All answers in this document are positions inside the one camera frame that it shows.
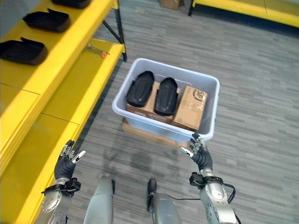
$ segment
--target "brown cardboard box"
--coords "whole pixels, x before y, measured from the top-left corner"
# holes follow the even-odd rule
[[[186,86],[177,113],[171,124],[190,131],[198,130],[206,99],[206,92]]]
[[[147,118],[151,118],[151,119],[161,121],[166,124],[170,124],[173,120],[173,115],[162,116],[162,115],[156,114],[154,112],[155,99],[156,99],[156,94],[157,94],[157,90],[159,89],[159,86],[160,86],[160,83],[154,82],[153,90],[152,90],[150,97],[148,99],[148,102],[146,103],[145,106],[134,107],[130,104],[127,104],[127,110],[129,112],[139,114],[139,115],[147,117]]]
[[[164,8],[177,10],[183,4],[182,0],[161,0],[161,6]]]

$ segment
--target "black cable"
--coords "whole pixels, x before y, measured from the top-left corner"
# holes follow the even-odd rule
[[[151,213],[151,218],[153,219],[153,224],[155,224],[155,220],[154,220],[154,213]]]
[[[174,199],[174,200],[201,200],[200,198],[175,198],[175,197],[172,197],[170,195],[167,195],[167,196]]]
[[[239,217],[236,214],[235,214],[235,218],[237,219],[238,224],[242,224],[241,221],[240,221],[240,219],[239,219]]]
[[[228,184],[228,183],[223,183],[223,185],[233,189],[232,194],[228,198],[228,203],[230,204],[233,201],[234,197],[235,197],[235,187],[231,184]]]

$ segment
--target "shelf board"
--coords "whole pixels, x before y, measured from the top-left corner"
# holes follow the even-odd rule
[[[15,152],[15,150],[10,150],[7,146],[12,143],[12,138],[16,137],[15,130],[18,129],[20,123],[28,125],[28,122],[26,122],[28,120],[23,118],[26,118],[30,114],[31,105],[36,102],[38,97],[38,94],[0,84],[0,174],[5,170]]]
[[[95,39],[91,43],[109,55],[82,52],[1,176],[4,223],[31,223],[39,213],[40,192],[53,181],[61,148],[80,135],[123,51],[121,44]]]
[[[283,0],[194,0],[195,4],[260,17],[299,27],[299,4]]]
[[[193,7],[195,7],[195,4],[258,17],[265,17],[267,15],[264,0],[194,0]]]
[[[47,11],[48,8],[65,12],[71,18],[71,26],[64,33],[54,33],[30,28],[24,21],[20,21],[4,38],[7,40],[19,40],[20,37],[43,42],[48,49],[46,60],[38,65],[31,66],[13,63],[0,59],[0,83],[15,87],[20,92],[26,91],[37,95],[35,100],[28,100],[24,105],[24,94],[15,94],[12,98],[1,98],[1,107],[7,111],[18,110],[17,117],[10,120],[11,116],[1,115],[1,123],[10,123],[11,129],[2,129],[2,152],[11,155],[17,150],[24,136],[33,122],[60,85],[68,70],[74,64],[84,47],[102,23],[114,0],[92,0],[85,9],[76,9],[55,5],[51,0],[43,0],[34,11]]]
[[[92,39],[91,43],[109,55],[102,58],[84,50],[43,113],[79,125],[85,124],[123,51],[122,44],[96,39]]]
[[[287,1],[265,0],[269,20],[299,27],[299,4]]]
[[[63,145],[77,124],[41,114],[1,176],[1,222],[31,223],[53,179]]]

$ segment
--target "robot finger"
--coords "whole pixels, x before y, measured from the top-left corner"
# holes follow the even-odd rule
[[[68,156],[68,157],[70,157],[70,155],[71,155],[71,152],[72,152],[72,146],[74,145],[74,141],[71,141],[71,143],[69,144],[69,146],[67,147],[67,149],[66,149],[66,151],[65,151],[65,155],[66,156]]]
[[[72,159],[72,162],[73,163],[78,163],[79,162],[79,160],[84,156],[86,154],[86,151],[81,151],[81,152],[79,152],[78,154],[76,154],[75,156],[74,156],[74,158]]]
[[[68,141],[66,142],[66,144],[63,146],[63,148],[62,148],[62,150],[61,150],[60,156],[63,156],[63,155],[66,154],[67,148],[68,148],[70,145],[72,145],[72,142],[73,142],[72,140],[68,140]]]
[[[185,153],[187,156],[189,156],[190,158],[193,157],[194,153],[191,152],[189,149],[185,148],[185,147],[180,147],[179,148],[183,153]]]

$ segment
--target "gray carpet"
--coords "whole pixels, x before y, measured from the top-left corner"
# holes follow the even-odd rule
[[[155,0],[121,0],[128,62],[122,59],[83,130],[87,151],[74,176],[82,183],[69,223],[81,224],[98,180],[116,180],[115,224],[151,224],[147,181],[175,197],[198,197],[188,184],[195,164],[179,150],[123,132],[111,103],[138,57],[206,73],[221,82],[215,135],[208,142],[214,170],[235,185],[232,206],[243,224],[299,224],[299,38],[178,11]],[[114,14],[107,18],[115,27]],[[114,40],[101,26],[96,37]],[[200,202],[179,201],[185,224],[207,224]]]

